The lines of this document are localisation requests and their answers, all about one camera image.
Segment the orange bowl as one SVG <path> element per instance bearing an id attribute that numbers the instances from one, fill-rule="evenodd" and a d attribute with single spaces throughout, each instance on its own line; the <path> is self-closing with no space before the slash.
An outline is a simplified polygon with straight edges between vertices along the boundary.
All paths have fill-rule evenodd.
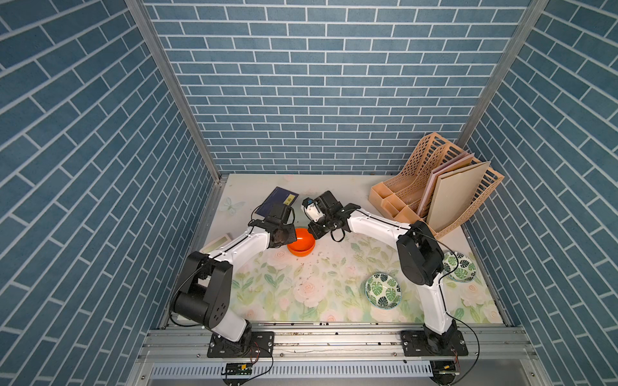
<path id="1" fill-rule="evenodd" d="M 315 246 L 315 238 L 306 228 L 296 228 L 295 235 L 296 241 L 289 244 L 287 248 L 292 247 L 293 249 L 307 249 L 311 246 Z"/>
<path id="2" fill-rule="evenodd" d="M 289 252 L 296 257 L 307 257 L 312 253 L 313 249 L 315 249 L 315 246 L 311 246 L 307 249 L 293 249 L 292 247 L 288 248 Z"/>

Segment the green leaf bowl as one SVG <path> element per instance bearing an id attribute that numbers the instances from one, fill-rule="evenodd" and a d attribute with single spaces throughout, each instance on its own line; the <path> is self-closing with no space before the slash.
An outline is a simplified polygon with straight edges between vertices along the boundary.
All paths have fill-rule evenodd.
<path id="1" fill-rule="evenodd" d="M 468 283 L 476 278 L 477 268 L 473 260 L 459 252 L 444 254 L 444 273 L 452 281 Z"/>
<path id="2" fill-rule="evenodd" d="M 372 273 L 363 285 L 365 297 L 374 307 L 391 310 L 402 300 L 401 287 L 397 280 L 388 273 Z"/>

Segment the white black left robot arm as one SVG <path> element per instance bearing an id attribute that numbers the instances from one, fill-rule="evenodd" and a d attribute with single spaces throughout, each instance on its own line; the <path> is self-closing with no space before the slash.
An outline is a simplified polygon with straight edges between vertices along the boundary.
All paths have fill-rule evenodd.
<path id="1" fill-rule="evenodd" d="M 246 231 L 210 253 L 191 253 L 172 294 L 169 311 L 197 323 L 214 335 L 237 344 L 250 334 L 250 323 L 229 308 L 233 271 L 259 253 L 296 241 L 295 212 L 275 204 L 262 220 L 251 220 Z"/>

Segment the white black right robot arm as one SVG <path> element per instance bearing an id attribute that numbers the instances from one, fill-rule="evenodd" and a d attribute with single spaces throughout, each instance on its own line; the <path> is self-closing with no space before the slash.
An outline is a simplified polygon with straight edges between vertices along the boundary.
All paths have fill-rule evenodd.
<path id="1" fill-rule="evenodd" d="M 302 202 L 315 239 L 341 230 L 360 233 L 381 241 L 398 252 L 403 275 L 418 288 L 423 306 L 425 343 L 432 355 L 450 355 L 458 332 L 455 319 L 447 312 L 441 283 L 444 253 L 431 230 L 421 220 L 413 225 L 373 215 L 356 204 L 342 205 L 331 191 Z"/>

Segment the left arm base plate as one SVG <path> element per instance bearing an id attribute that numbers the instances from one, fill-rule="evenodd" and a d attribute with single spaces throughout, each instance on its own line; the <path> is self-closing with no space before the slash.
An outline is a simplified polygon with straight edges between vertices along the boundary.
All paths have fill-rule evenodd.
<path id="1" fill-rule="evenodd" d="M 209 343 L 208 358 L 257 358 L 273 352 L 275 333 L 273 331 L 246 331 L 238 342 L 213 333 Z"/>

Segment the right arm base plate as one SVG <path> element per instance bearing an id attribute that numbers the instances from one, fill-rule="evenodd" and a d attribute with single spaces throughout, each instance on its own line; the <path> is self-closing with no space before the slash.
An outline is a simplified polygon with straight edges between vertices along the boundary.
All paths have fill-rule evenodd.
<path id="1" fill-rule="evenodd" d="M 460 331 L 437 335 L 432 331 L 407 330 L 400 334 L 406 357 L 468 356 L 469 351 Z"/>

